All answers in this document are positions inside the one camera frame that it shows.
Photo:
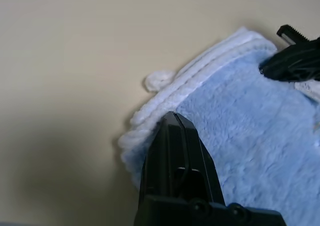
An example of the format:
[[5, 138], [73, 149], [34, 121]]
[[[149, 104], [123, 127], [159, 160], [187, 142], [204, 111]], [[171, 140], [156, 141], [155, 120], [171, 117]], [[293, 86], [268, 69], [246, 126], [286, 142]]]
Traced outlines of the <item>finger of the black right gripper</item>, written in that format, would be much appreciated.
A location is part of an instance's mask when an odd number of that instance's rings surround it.
[[279, 82], [306, 82], [320, 80], [320, 50], [283, 50], [259, 65], [266, 78]]
[[309, 40], [288, 24], [282, 25], [276, 34], [287, 44], [287, 47], [282, 48], [282, 51], [308, 52], [320, 50], [319, 37], [314, 40]]

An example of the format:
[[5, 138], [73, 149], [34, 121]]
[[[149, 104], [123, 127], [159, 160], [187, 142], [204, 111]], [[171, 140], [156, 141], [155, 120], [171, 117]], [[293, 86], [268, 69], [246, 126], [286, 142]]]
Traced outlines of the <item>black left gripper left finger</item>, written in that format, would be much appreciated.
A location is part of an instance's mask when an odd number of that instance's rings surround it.
[[139, 195], [187, 196], [187, 138], [179, 114], [161, 119], [143, 163]]

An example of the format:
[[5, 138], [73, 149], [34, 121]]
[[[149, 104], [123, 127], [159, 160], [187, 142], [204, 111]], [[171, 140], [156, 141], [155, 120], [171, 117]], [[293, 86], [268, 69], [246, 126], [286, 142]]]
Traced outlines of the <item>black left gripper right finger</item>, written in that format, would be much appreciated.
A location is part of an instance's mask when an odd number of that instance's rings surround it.
[[176, 170], [175, 194], [186, 201], [199, 198], [208, 203], [225, 205], [214, 161], [199, 137], [194, 124], [176, 113], [181, 127], [184, 166]]

